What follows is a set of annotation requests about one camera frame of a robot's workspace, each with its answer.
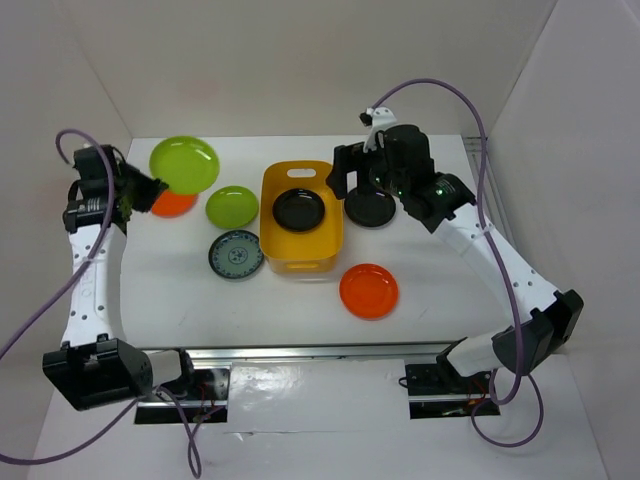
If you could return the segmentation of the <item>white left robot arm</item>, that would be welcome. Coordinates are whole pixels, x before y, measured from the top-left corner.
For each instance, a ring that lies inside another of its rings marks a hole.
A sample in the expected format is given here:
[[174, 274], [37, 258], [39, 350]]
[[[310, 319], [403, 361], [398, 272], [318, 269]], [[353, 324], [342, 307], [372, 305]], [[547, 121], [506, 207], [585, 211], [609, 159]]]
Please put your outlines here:
[[145, 353], [126, 341], [121, 315], [127, 223], [133, 212], [148, 212], [167, 187], [111, 145], [75, 151], [73, 167], [79, 177], [62, 219], [79, 279], [60, 347], [44, 354], [43, 372], [78, 411], [144, 399], [159, 387], [187, 398], [198, 376], [185, 349]]

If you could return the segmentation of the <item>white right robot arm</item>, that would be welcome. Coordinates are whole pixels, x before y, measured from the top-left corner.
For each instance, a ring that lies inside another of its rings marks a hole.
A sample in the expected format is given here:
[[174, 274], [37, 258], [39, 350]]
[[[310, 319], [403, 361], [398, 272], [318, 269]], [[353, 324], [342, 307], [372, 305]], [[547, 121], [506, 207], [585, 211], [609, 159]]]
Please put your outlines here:
[[359, 190], [383, 191], [451, 247], [506, 306], [508, 328], [465, 338], [443, 352], [436, 379], [460, 391], [471, 376], [505, 368], [522, 376], [570, 338], [584, 308], [575, 290], [560, 291], [541, 277], [478, 212], [474, 193], [457, 176], [437, 171], [428, 137], [415, 125], [393, 126], [360, 142], [335, 147], [326, 183], [347, 197], [347, 176]]

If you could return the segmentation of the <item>black plate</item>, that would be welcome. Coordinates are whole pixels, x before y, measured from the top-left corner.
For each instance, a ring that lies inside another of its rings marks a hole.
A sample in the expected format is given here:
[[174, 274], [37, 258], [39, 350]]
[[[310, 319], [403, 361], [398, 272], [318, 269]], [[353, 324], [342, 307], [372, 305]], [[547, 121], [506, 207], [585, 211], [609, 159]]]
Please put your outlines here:
[[396, 202], [386, 192], [360, 193], [351, 190], [344, 201], [347, 217], [356, 225], [365, 228], [380, 228], [391, 222], [396, 214]]
[[325, 217], [321, 197], [308, 189], [293, 188], [281, 193], [274, 201], [272, 215], [276, 223], [294, 233], [308, 232], [318, 227]]

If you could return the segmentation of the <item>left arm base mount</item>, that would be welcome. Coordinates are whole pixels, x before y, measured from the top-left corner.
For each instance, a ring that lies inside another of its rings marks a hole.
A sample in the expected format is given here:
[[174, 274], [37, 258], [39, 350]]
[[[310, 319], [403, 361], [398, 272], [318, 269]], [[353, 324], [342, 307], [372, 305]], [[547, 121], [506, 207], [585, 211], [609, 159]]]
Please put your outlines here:
[[231, 383], [231, 361], [202, 349], [147, 349], [156, 388], [139, 401], [134, 423], [142, 426], [175, 425], [182, 409], [189, 424], [227, 421], [227, 401]]

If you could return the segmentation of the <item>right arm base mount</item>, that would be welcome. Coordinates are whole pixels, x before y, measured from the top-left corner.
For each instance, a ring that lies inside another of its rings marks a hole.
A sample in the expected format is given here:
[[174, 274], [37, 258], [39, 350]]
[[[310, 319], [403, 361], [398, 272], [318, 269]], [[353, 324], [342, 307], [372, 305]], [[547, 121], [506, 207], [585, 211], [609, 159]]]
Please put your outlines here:
[[488, 371], [459, 377], [436, 363], [413, 363], [405, 365], [398, 384], [408, 394], [412, 420], [469, 417], [476, 406], [480, 416], [498, 416], [499, 408], [489, 404], [489, 380]]

